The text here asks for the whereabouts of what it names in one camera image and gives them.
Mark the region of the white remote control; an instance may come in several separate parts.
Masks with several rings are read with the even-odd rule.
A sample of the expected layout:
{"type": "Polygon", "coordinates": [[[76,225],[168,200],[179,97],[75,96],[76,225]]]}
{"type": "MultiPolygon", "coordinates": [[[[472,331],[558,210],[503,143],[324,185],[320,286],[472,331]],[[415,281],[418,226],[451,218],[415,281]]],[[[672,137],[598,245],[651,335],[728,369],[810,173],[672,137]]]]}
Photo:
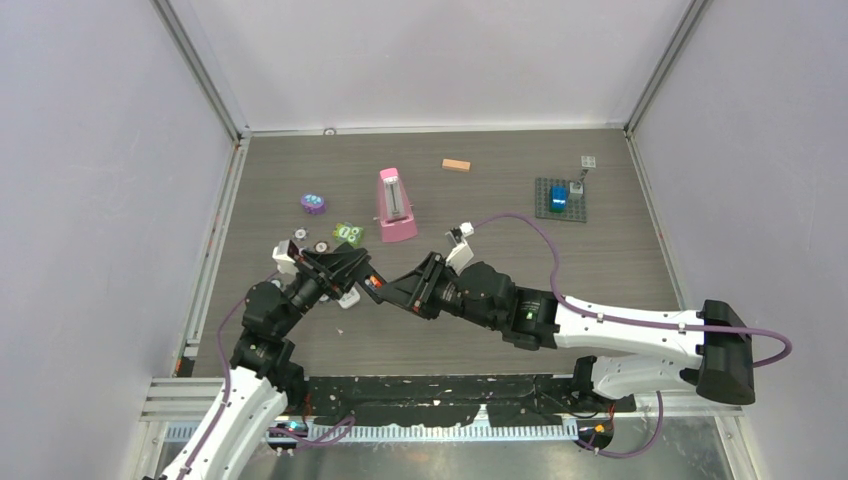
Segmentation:
{"type": "Polygon", "coordinates": [[[338,300],[337,304],[343,309],[347,310],[351,307],[357,305],[361,300],[361,295],[356,287],[352,287],[348,292],[343,294],[338,300]]]}

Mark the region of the black bar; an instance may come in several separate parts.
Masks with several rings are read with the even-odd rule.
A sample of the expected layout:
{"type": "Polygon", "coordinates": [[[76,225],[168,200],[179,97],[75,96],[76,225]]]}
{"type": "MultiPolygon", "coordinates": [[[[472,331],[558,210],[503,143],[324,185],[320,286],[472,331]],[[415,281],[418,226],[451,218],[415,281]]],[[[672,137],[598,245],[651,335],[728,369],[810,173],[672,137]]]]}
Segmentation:
{"type": "Polygon", "coordinates": [[[358,267],[356,282],[376,304],[384,302],[380,289],[385,283],[385,279],[370,264],[363,264],[358,267]]]}

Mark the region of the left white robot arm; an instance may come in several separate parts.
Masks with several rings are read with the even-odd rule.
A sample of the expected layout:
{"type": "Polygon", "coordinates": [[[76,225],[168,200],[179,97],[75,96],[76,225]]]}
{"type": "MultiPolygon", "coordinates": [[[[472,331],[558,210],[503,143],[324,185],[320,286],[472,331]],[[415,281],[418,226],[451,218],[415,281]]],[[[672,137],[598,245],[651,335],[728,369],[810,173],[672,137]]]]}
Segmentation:
{"type": "Polygon", "coordinates": [[[273,420],[305,405],[307,382],[291,359],[290,331],[321,297],[341,299],[371,271],[368,251],[348,244],[320,253],[286,240],[272,257],[276,272],[237,305],[242,333],[231,353],[219,353],[223,383],[212,405],[160,478],[238,478],[273,420]]]}

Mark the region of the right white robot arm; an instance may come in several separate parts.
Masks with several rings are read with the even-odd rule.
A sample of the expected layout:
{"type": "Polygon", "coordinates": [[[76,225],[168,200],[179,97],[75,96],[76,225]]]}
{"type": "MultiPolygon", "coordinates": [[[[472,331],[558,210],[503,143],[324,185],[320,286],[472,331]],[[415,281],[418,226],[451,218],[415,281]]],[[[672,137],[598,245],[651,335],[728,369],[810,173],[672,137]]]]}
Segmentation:
{"type": "Polygon", "coordinates": [[[484,262],[461,272],[432,253],[393,281],[375,281],[383,301],[424,319],[442,313],[497,331],[525,350],[601,349],[575,364],[571,397],[584,410],[607,400],[654,391],[693,391],[707,400],[754,403],[752,336],[726,302],[699,310],[649,311],[559,302],[551,291],[517,285],[484,262]]]}

